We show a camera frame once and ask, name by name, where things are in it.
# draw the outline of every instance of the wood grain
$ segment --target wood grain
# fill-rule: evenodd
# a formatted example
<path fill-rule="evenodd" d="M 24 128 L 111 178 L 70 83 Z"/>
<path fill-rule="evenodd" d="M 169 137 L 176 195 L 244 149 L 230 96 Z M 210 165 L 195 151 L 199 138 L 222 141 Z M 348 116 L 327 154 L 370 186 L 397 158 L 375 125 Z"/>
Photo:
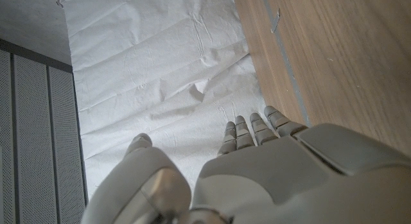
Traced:
<path fill-rule="evenodd" d="M 281 90 L 290 92 L 290 79 L 263 0 L 235 2 L 266 104 L 290 103 L 278 109 L 302 122 L 295 97 Z M 277 29 L 311 123 L 342 125 L 411 156 L 411 0 L 268 2 L 280 9 Z"/>

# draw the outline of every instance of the gray perforated panel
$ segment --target gray perforated panel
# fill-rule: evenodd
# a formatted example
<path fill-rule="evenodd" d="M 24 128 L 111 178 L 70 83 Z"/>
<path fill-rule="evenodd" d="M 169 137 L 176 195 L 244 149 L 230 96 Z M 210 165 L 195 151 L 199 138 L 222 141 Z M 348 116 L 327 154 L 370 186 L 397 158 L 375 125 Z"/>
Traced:
<path fill-rule="evenodd" d="M 60 219 L 79 223 L 85 209 L 73 75 L 50 67 L 51 109 Z"/>
<path fill-rule="evenodd" d="M 10 54 L 0 51 L 0 148 L 2 152 L 3 215 L 0 223 L 15 223 L 12 88 Z"/>
<path fill-rule="evenodd" d="M 21 223 L 56 223 L 46 66 L 15 56 Z"/>

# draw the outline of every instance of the robotic finger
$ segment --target robotic finger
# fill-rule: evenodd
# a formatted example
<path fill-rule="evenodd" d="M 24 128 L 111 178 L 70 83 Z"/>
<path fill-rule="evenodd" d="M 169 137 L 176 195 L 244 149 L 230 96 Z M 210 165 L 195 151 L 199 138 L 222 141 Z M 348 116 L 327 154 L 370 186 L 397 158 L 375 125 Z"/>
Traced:
<path fill-rule="evenodd" d="M 252 140 L 250 130 L 244 120 L 244 117 L 236 117 L 236 133 L 237 133 L 237 150 L 242 148 L 254 146 L 254 141 Z"/>
<path fill-rule="evenodd" d="M 225 127 L 223 145 L 217 153 L 217 157 L 236 150 L 236 125 L 229 121 Z"/>
<path fill-rule="evenodd" d="M 250 120 L 254 135 L 256 137 L 257 145 L 262 145 L 264 142 L 277 138 L 257 113 L 251 114 Z"/>

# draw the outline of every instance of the white paper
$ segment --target white paper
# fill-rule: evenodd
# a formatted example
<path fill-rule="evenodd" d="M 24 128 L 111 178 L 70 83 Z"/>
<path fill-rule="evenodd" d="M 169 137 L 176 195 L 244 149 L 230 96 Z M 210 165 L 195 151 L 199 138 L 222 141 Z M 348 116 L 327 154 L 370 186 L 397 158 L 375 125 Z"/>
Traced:
<path fill-rule="evenodd" d="M 90 197 L 141 132 L 193 188 L 226 122 L 263 111 L 232 0 L 60 2 Z"/>

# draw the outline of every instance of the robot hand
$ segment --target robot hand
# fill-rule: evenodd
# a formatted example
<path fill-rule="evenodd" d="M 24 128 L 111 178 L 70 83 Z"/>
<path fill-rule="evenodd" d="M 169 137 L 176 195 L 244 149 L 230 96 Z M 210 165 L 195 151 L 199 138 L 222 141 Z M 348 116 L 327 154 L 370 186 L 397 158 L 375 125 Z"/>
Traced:
<path fill-rule="evenodd" d="M 409 223 L 411 160 L 341 126 L 308 128 L 273 107 L 227 123 L 193 199 L 146 134 L 130 144 L 90 200 L 82 223 Z"/>

